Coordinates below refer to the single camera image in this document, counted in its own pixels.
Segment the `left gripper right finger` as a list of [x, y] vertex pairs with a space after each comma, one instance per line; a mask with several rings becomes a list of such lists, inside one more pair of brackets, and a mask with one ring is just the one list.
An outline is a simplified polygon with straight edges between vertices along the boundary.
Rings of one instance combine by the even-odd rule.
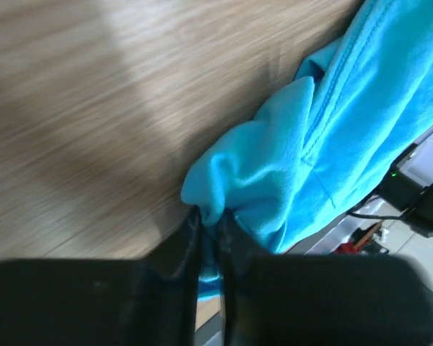
[[433, 304], [409, 263], [272, 254], [228, 211], [216, 234], [226, 345], [433, 344]]

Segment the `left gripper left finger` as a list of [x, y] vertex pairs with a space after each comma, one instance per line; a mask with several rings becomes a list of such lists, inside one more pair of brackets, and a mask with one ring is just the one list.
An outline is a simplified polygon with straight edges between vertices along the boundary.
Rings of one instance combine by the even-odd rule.
[[193, 208], [142, 258], [0, 261], [0, 345], [192, 345], [201, 233]]

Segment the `cyan t shirt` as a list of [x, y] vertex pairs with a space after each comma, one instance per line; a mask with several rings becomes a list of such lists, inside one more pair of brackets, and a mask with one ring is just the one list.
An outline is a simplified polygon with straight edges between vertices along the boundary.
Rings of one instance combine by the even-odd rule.
[[255, 117], [188, 171], [181, 199], [282, 253], [364, 199], [433, 126], [433, 1], [366, 1]]

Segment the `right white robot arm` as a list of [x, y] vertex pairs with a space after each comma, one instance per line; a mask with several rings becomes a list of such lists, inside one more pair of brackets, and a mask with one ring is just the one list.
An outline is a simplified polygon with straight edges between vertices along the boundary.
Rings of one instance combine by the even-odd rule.
[[[379, 221], [401, 221], [412, 231], [425, 238], [433, 238], [433, 183], [420, 185], [400, 170], [402, 163], [409, 160], [418, 145], [412, 143], [391, 164], [382, 181], [362, 201], [349, 209], [348, 216]], [[361, 214], [364, 207], [373, 197], [381, 198], [400, 212], [399, 216], [375, 216]]]

